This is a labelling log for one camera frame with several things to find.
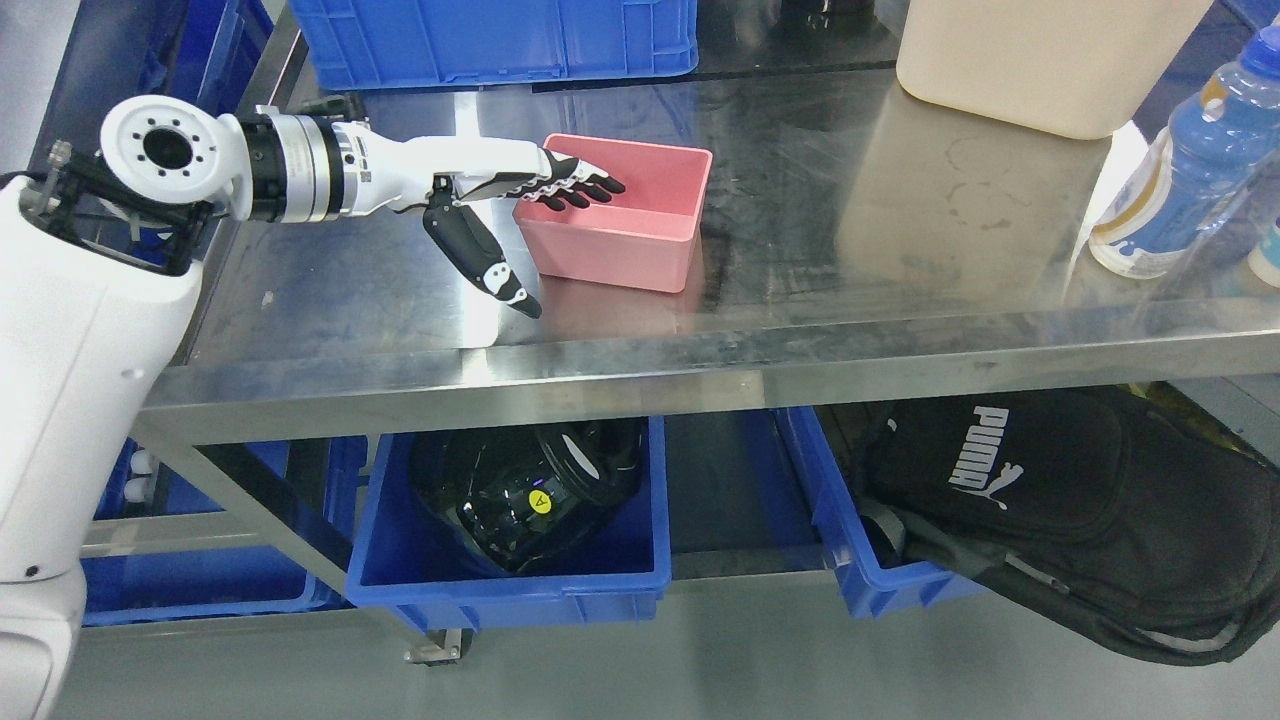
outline water bottle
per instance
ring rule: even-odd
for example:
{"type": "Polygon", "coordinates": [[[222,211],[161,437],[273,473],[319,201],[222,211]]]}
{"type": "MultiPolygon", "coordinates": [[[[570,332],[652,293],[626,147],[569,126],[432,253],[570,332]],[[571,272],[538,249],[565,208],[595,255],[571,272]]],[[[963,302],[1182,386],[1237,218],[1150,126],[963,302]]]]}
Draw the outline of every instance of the water bottle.
{"type": "Polygon", "coordinates": [[[1249,252],[1249,269],[1271,287],[1280,287],[1280,219],[1249,252]]]}
{"type": "Polygon", "coordinates": [[[1147,158],[1089,236],[1107,269],[1130,278],[1170,270],[1212,234],[1280,146],[1280,27],[1262,28],[1169,117],[1147,158]]]}

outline puma logo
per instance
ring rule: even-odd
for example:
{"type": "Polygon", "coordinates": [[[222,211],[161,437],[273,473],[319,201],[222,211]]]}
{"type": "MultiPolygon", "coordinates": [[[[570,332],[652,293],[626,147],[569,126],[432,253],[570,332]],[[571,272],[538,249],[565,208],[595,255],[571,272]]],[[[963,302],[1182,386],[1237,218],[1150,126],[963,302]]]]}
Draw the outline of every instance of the puma logo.
{"type": "Polygon", "coordinates": [[[965,433],[964,445],[960,446],[960,456],[955,468],[951,469],[951,478],[947,480],[952,489],[964,493],[986,497],[995,502],[1001,510],[1009,506],[992,497],[1023,477],[1023,466],[1005,462],[996,479],[991,479],[991,469],[996,465],[996,455],[1000,452],[1000,443],[1005,439],[1005,427],[1009,424],[1009,410],[1005,407],[987,407],[979,405],[973,409],[978,421],[969,425],[965,433]]]}
{"type": "Polygon", "coordinates": [[[1015,482],[1018,482],[1018,478],[1020,477],[1023,477],[1021,465],[1010,465],[1009,462],[1005,462],[1005,466],[1000,469],[1000,474],[996,475],[996,479],[991,480],[991,484],[988,484],[986,489],[965,489],[965,488],[952,488],[952,489],[957,489],[960,492],[974,495],[978,497],[986,497],[987,500],[998,505],[1001,510],[1009,510],[1007,505],[991,496],[1014,484],[1015,482]]]}

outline blue plastic bin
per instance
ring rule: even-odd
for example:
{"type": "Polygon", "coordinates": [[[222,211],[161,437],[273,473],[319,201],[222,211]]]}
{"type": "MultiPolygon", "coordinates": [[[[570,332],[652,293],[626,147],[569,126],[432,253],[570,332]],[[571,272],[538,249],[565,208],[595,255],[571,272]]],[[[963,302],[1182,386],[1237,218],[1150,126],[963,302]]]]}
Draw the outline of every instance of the blue plastic bin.
{"type": "MultiPolygon", "coordinates": [[[[288,443],[253,443],[276,473],[288,443]]],[[[347,537],[355,523],[360,469],[367,455],[362,437],[329,446],[323,514],[347,537]]],[[[170,479],[164,512],[218,510],[178,475],[170,479]]],[[[81,560],[88,582],[84,625],[124,625],[187,618],[301,612],[342,605],[342,597],[274,547],[244,547],[127,555],[81,560]]]]}
{"type": "Polygon", "coordinates": [[[321,87],[655,77],[698,64],[696,0],[289,0],[321,87]]]}
{"type": "Polygon", "coordinates": [[[545,574],[453,579],[410,487],[413,434],[384,436],[347,574],[357,607],[390,607],[419,630],[649,620],[671,583],[663,419],[649,419],[645,480],[599,534],[545,574]]]}
{"type": "Polygon", "coordinates": [[[790,407],[774,411],[774,416],[850,615],[879,618],[895,610],[928,607],[986,592],[984,587],[932,562],[881,568],[817,413],[813,407],[790,407]]]}
{"type": "Polygon", "coordinates": [[[273,27],[261,0],[192,1],[168,95],[234,113],[273,27]]]}

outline white robot body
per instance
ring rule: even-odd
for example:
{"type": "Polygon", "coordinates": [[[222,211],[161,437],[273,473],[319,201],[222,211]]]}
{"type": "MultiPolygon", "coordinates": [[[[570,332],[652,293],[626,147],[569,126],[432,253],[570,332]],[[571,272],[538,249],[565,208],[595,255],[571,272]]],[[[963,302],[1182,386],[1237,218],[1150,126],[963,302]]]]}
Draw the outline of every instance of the white robot body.
{"type": "Polygon", "coordinates": [[[42,717],[40,698],[61,684],[84,607],[84,530],[201,274],[192,264],[164,275],[49,236],[23,217],[24,191],[23,178],[0,188],[4,717],[42,717]]]}

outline bottle cap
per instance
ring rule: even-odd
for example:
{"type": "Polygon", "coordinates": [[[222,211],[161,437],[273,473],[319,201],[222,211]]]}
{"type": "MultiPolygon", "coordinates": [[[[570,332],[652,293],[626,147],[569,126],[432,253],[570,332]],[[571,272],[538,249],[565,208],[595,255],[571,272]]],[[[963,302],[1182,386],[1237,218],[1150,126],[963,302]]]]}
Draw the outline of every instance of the bottle cap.
{"type": "Polygon", "coordinates": [[[150,475],[156,471],[156,459],[145,448],[138,448],[129,456],[129,471],[134,475],[150,475]]]}
{"type": "Polygon", "coordinates": [[[146,502],[147,500],[151,500],[152,492],[155,492],[155,487],[151,486],[151,478],[146,475],[133,478],[124,483],[125,502],[146,502]]]}
{"type": "Polygon", "coordinates": [[[1280,26],[1260,29],[1240,51],[1240,64],[1260,76],[1280,78],[1280,26]]]}

